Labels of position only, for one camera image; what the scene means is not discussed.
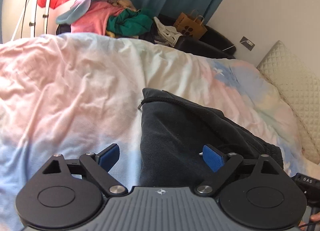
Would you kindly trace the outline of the person's right hand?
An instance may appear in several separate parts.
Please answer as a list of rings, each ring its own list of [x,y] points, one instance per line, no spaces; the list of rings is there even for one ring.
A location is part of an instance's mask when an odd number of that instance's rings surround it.
[[[320,212],[311,215],[309,220],[310,221],[308,223],[301,222],[299,228],[304,230],[306,227],[314,227],[316,224],[318,224],[320,220]]]

